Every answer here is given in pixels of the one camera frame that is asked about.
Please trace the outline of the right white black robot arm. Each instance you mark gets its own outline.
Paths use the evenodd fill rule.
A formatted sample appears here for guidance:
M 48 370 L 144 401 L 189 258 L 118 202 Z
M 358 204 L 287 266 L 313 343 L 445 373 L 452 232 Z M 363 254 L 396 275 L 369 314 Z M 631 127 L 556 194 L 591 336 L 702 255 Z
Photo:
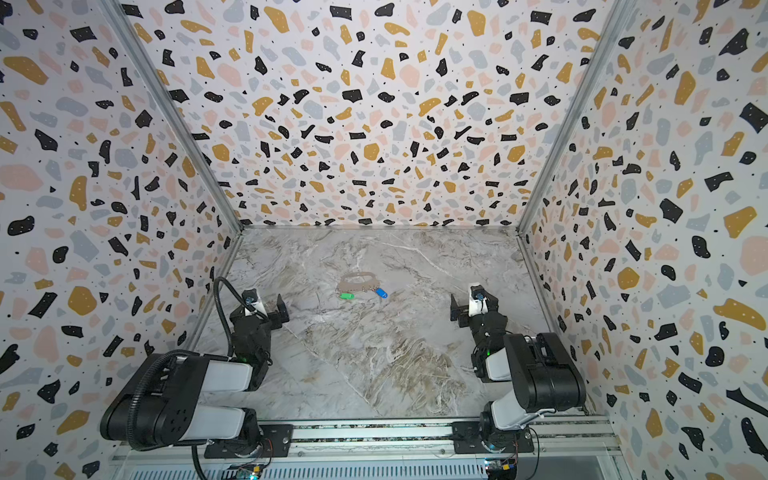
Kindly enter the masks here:
M 469 287 L 468 303 L 450 297 L 450 320 L 467 328 L 475 343 L 470 359 L 484 383 L 508 383 L 511 390 L 486 404 L 476 436 L 493 451 L 519 443 L 529 425 L 546 415 L 581 408 L 586 385 L 555 333 L 534 337 L 507 329 L 498 299 L 479 284 Z

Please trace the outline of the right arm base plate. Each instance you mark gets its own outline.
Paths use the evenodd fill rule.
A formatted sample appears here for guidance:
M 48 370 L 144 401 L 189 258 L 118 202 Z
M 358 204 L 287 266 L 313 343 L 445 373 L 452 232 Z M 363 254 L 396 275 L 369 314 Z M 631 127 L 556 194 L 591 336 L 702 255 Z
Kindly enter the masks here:
M 511 455 L 535 450 L 529 429 L 498 430 L 479 420 L 452 422 L 450 439 L 457 454 Z

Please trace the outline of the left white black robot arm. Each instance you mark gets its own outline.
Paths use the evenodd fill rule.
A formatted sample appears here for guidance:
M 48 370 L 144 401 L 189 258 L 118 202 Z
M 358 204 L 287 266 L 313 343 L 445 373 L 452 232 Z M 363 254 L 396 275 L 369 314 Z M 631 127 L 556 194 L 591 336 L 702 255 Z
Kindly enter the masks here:
M 202 402 L 206 394 L 258 390 L 272 365 L 271 334 L 290 321 L 281 296 L 271 312 L 254 289 L 243 300 L 229 316 L 232 355 L 151 354 L 106 409 L 101 436 L 136 451 L 209 444 L 211 453 L 245 457 L 264 448 L 254 409 Z

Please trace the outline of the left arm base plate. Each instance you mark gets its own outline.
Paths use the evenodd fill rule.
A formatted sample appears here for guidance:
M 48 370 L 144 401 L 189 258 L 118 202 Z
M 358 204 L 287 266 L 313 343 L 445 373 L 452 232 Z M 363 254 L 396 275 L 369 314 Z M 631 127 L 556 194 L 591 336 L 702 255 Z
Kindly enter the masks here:
M 294 425 L 290 423 L 260 424 L 245 429 L 234 439 L 214 440 L 205 448 L 203 457 L 210 460 L 285 458 L 292 445 L 293 433 Z

